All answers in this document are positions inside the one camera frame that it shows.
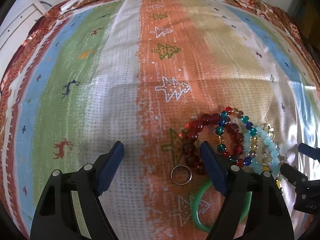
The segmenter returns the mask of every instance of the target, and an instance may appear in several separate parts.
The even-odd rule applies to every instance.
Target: glass bead
[[[258,145],[254,144],[250,146],[250,150],[252,151],[257,151],[258,150]]]
[[[255,167],[253,168],[253,171],[260,175],[261,172],[262,172],[262,165],[261,164],[256,164]]]
[[[243,143],[243,147],[244,147],[244,150],[245,150],[246,152],[250,152],[250,151],[251,151],[251,149],[250,149],[251,143],[250,143],[250,142],[244,142],[244,143]]]
[[[244,116],[244,113],[242,111],[238,111],[237,118],[241,119],[243,116]]]
[[[250,135],[251,136],[255,136],[257,134],[257,129],[255,128],[252,128],[250,131],[249,131]]]
[[[236,144],[241,144],[244,141],[244,136],[242,133],[236,133],[233,137],[233,141]]]
[[[221,144],[224,142],[224,138],[223,136],[220,136],[220,135],[217,135],[215,138],[214,138],[216,144]]]
[[[247,116],[247,115],[245,115],[245,116],[243,116],[243,117],[241,117],[241,121],[244,123],[244,124],[246,124],[247,122],[249,122],[249,117]]]
[[[251,165],[251,163],[252,163],[251,157],[249,157],[249,156],[245,157],[244,160],[243,160],[243,163],[244,163],[245,166]]]
[[[231,158],[231,155],[229,152],[224,152],[222,155],[225,156],[228,160],[230,160]]]
[[[240,156],[243,152],[244,152],[244,146],[242,144],[237,144],[233,148],[233,154],[235,154],[236,156]]]
[[[218,151],[218,153],[224,153],[224,152],[226,152],[226,150],[227,150],[227,147],[226,147],[225,144],[219,144],[219,145],[217,146],[217,151]]]
[[[273,150],[276,150],[277,144],[275,142],[271,142],[268,146],[269,150],[272,152]]]
[[[245,128],[247,130],[251,130],[253,128],[253,123],[252,122],[247,122],[247,124],[245,125]]]
[[[229,114],[227,111],[222,111],[221,114],[220,114],[220,117],[222,119],[227,119],[229,117]]]
[[[239,132],[239,126],[236,123],[231,123],[230,125],[230,134],[236,134]]]
[[[277,158],[279,156],[279,151],[278,150],[273,150],[272,152],[271,152],[271,157],[272,158]]]
[[[265,140],[265,139],[267,138],[267,136],[268,136],[268,132],[267,132],[266,130],[262,130],[260,136],[261,136],[261,138],[262,138],[263,140]]]
[[[287,147],[286,147],[286,145],[285,145],[284,143],[280,144],[280,145],[279,145],[279,154],[280,154],[281,156],[285,156],[286,153],[287,153]]]
[[[247,153],[247,156],[254,159],[257,156],[256,151],[250,151]]]
[[[198,134],[193,130],[188,130],[185,132],[184,137],[188,142],[195,142],[198,139]]]
[[[203,123],[201,120],[194,120],[191,123],[190,128],[195,132],[201,132],[203,130]]]
[[[232,107],[227,106],[224,110],[227,111],[229,115],[232,114]]]
[[[232,115],[237,116],[238,112],[239,112],[239,110],[238,110],[238,109],[236,109],[235,107],[234,107],[234,108],[232,108]]]
[[[271,165],[272,165],[272,166],[277,166],[277,165],[279,165],[279,163],[280,163],[279,158],[274,158],[274,159],[271,161]]]
[[[261,126],[257,126],[256,129],[257,129],[257,135],[261,135],[263,128]]]
[[[258,136],[252,136],[252,137],[250,138],[250,142],[251,142],[251,144],[253,144],[253,145],[256,145],[256,144],[258,143],[258,141],[259,141]]]
[[[184,144],[182,144],[182,153],[185,155],[191,155],[193,153],[195,153],[196,151],[196,146],[194,143],[192,142],[186,142]]]
[[[186,165],[188,167],[195,168],[196,165],[199,163],[200,158],[197,155],[192,154],[192,155],[187,156],[185,161],[186,161]]]
[[[224,128],[221,126],[217,126],[217,128],[215,129],[215,132],[217,135],[222,135],[224,133]]]
[[[250,142],[251,135],[249,132],[246,132],[243,136],[245,142]]]
[[[218,113],[214,113],[211,115],[211,118],[212,118],[212,123],[211,124],[214,124],[214,125],[217,125],[219,120],[220,120],[220,116]]]
[[[196,173],[198,173],[198,175],[205,175],[207,174],[207,170],[205,169],[204,163],[203,162],[199,162],[196,165]]]
[[[212,122],[212,117],[209,114],[202,114],[200,116],[200,120],[202,121],[204,126],[207,126]]]
[[[272,142],[272,139],[269,136],[267,136],[267,138],[265,138],[265,140],[264,140],[264,144],[267,146],[269,146],[271,142]]]
[[[244,160],[243,159],[237,159],[237,161],[236,161],[236,165],[237,166],[239,166],[240,168],[242,168],[243,167],[243,165],[244,165]]]

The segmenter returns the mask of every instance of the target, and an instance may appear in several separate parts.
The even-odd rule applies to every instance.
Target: yellow bead
[[[258,145],[252,144],[252,145],[250,146],[250,150],[252,150],[252,151],[257,151],[257,150],[258,150]]]
[[[217,135],[214,140],[216,144],[222,144],[224,142],[224,138],[221,135]]]
[[[262,171],[270,171],[270,170],[269,170],[268,166],[263,166]]]
[[[258,136],[252,136],[252,137],[250,138],[250,142],[251,142],[251,144],[253,144],[253,145],[256,145],[256,144],[258,143],[258,141],[259,141]]]
[[[232,108],[232,114],[233,114],[233,115],[237,115],[237,114],[238,114],[238,112],[239,112],[239,110],[238,110],[238,109],[236,109],[235,107],[234,107],[234,108]]]

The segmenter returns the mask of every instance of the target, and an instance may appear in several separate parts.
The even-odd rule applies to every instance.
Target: red beaded bracelet
[[[221,114],[214,113],[212,115],[202,114],[200,119],[191,122],[190,129],[187,130],[184,134],[187,142],[182,145],[182,152],[186,156],[186,165],[190,168],[196,168],[196,172],[199,175],[205,175],[206,169],[204,163],[200,162],[200,158],[194,154],[194,152],[196,151],[194,142],[198,139],[198,133],[203,130],[204,126],[208,126],[210,124],[219,125],[217,127],[219,128],[218,132],[216,128],[217,136],[215,138],[215,142],[218,144],[217,151],[228,158],[231,163],[236,164],[240,167],[244,165],[244,160],[242,158],[237,158],[244,152],[244,147],[241,144],[244,141],[244,135],[242,133],[239,133],[239,126],[236,123],[231,123],[231,120],[228,116],[226,118],[221,117],[223,113],[224,112],[222,112]],[[233,135],[233,141],[236,143],[232,154],[227,152],[227,147],[225,146],[225,144],[223,144],[224,138],[221,135],[224,132],[224,126],[226,127],[227,133]]]

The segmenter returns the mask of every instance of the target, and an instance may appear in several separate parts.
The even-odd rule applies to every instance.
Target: red reindeer print
[[[61,143],[59,143],[59,144],[55,143],[54,144],[54,147],[59,149],[58,153],[53,152],[56,155],[56,157],[54,157],[55,160],[57,160],[59,158],[63,159],[63,157],[64,157],[64,146],[65,145],[67,145],[69,147],[69,149],[72,151],[73,144],[70,141],[67,141],[66,138]]]

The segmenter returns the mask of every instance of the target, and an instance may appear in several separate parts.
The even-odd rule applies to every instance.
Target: red bead
[[[193,153],[195,153],[196,151],[196,146],[194,143],[191,142],[186,142],[184,144],[182,144],[182,153],[185,155],[191,155]]]
[[[225,158],[226,158],[227,160],[230,160],[230,158],[231,158],[231,155],[230,155],[230,153],[228,153],[228,152],[224,152],[222,155],[225,156]]]
[[[236,133],[233,137],[233,141],[236,144],[241,144],[244,141],[244,136],[242,133]]]
[[[243,159],[237,159],[236,165],[238,165],[240,168],[242,168],[244,165]]]
[[[191,123],[190,128],[195,132],[201,132],[203,130],[203,123],[201,120],[194,120]]]
[[[212,117],[209,114],[203,114],[200,116],[200,120],[202,121],[204,126],[207,126],[212,122]]]
[[[224,109],[225,111],[228,112],[228,114],[232,114],[232,107],[227,106],[226,109]]]
[[[203,162],[200,162],[196,165],[196,172],[199,174],[199,175],[205,175],[207,174],[207,170],[205,169],[205,166],[204,166],[204,163]]]
[[[230,134],[236,134],[239,132],[239,126],[236,123],[230,124]]]
[[[185,159],[186,165],[190,168],[195,168],[197,164],[199,163],[200,159],[197,155],[192,154],[186,157]]]
[[[212,124],[218,124],[220,120],[220,115],[218,113],[214,113],[211,115],[212,117]]]
[[[240,156],[243,152],[244,152],[244,147],[243,147],[242,144],[237,144],[233,148],[233,154],[236,155],[236,156]]]
[[[188,142],[195,142],[198,139],[198,134],[193,130],[188,130],[184,134],[184,137],[188,140]]]

